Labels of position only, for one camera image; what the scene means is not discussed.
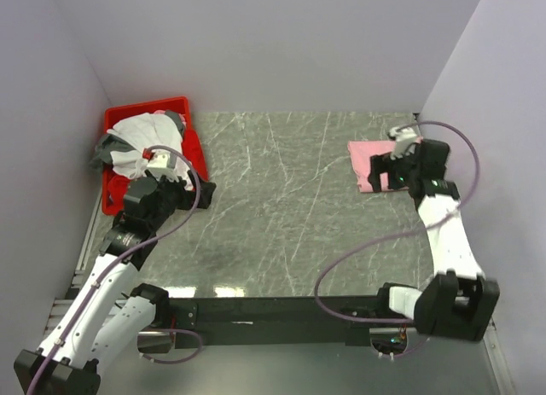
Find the pink t-shirt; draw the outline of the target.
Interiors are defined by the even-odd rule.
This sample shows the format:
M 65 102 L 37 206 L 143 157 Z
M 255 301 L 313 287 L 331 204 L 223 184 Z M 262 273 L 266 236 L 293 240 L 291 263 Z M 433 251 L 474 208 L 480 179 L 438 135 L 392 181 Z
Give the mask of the pink t-shirt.
M 351 158 L 351 166 L 357 177 L 357 186 L 361 193 L 372 194 L 374 192 L 368 176 L 371 173 L 370 157 L 377 154 L 390 153 L 395 142 L 382 141 L 349 141 L 348 151 Z

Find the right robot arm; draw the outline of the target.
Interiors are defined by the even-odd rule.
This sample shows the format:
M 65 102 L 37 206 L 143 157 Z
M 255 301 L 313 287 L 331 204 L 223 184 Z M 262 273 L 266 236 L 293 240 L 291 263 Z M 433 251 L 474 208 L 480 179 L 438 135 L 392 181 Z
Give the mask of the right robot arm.
M 423 139 L 401 154 L 373 155 L 368 180 L 375 193 L 381 176 L 389 189 L 406 188 L 427 229 L 434 277 L 424 290 L 392 283 L 380 289 L 375 318 L 392 326 L 410 319 L 420 334 L 478 342 L 483 339 L 500 296 L 498 283 L 485 277 L 469 245 L 457 186 L 444 178 L 450 147 Z

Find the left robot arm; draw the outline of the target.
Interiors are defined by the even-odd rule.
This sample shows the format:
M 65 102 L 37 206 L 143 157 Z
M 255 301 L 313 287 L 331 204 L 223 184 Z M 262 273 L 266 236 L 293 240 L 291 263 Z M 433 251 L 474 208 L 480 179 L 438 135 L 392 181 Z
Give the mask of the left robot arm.
M 14 370 L 26 394 L 95 394 L 106 369 L 145 328 L 171 326 L 169 293 L 141 284 L 113 307 L 156 246 L 157 231 L 177 210 L 206 209 L 215 183 L 197 190 L 166 178 L 130 182 L 123 207 L 103 238 L 92 271 L 64 317 L 36 351 L 23 350 Z

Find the red plastic bin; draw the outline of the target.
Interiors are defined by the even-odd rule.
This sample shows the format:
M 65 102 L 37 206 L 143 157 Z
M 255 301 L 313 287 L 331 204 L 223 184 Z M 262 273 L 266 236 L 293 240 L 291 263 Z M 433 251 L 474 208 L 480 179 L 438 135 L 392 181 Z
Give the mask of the red plastic bin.
M 173 111 L 178 113 L 180 116 L 183 116 L 186 127 L 189 130 L 195 130 L 192 123 L 189 101 L 185 96 L 178 96 L 152 102 L 111 107 L 107 109 L 104 114 L 103 132 L 106 133 L 107 129 L 113 128 L 113 126 L 122 119 L 142 113 L 155 113 L 159 111 Z

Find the white t-shirt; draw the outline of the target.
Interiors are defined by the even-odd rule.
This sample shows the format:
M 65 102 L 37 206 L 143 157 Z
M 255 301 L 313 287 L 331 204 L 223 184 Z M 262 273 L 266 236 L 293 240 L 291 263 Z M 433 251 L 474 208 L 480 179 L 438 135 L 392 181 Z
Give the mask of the white t-shirt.
M 163 145 L 182 151 L 183 134 L 187 128 L 185 118 L 172 111 L 141 113 L 120 120 L 107 134 L 127 143 L 129 150 L 112 150 L 113 171 L 130 180 L 144 175 L 148 161 L 143 151 Z

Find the grey t-shirt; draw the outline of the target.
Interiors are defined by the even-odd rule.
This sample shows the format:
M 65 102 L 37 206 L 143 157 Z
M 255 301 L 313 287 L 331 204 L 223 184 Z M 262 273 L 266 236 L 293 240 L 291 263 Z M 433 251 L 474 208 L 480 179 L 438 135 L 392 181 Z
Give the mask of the grey t-shirt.
M 102 163 L 112 165 L 112 158 L 110 152 L 112 150 L 129 150 L 130 146 L 121 141 L 120 139 L 115 139 L 109 134 L 104 134 L 95 147 L 95 152 L 92 156 L 90 165 L 94 169 L 99 169 L 102 166 Z

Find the black base beam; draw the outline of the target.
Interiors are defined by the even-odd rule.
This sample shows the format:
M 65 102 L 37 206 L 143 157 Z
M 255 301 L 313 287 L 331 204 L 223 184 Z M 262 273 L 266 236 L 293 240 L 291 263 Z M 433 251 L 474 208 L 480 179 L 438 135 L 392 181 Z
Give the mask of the black base beam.
M 322 302 L 354 322 L 333 317 L 312 297 L 175 298 L 169 311 L 148 330 L 176 328 L 196 332 L 206 346 L 343 343 L 368 346 L 372 328 L 410 327 L 377 296 L 330 296 Z

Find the aluminium frame rail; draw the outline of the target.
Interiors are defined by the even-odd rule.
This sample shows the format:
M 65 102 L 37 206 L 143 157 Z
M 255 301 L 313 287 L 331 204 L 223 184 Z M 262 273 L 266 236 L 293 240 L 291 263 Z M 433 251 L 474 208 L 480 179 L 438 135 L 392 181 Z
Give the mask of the aluminium frame rail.
M 28 394 L 95 394 L 102 376 L 134 339 L 156 362 L 172 347 L 342 342 L 364 346 L 374 328 L 477 342 L 500 297 L 469 246 L 453 195 L 426 195 L 417 211 L 427 229 L 433 279 L 425 288 L 396 283 L 371 296 L 173 298 L 149 284 L 127 289 L 173 214 L 172 202 L 128 202 L 105 238 L 95 265 L 61 319 L 14 369 Z

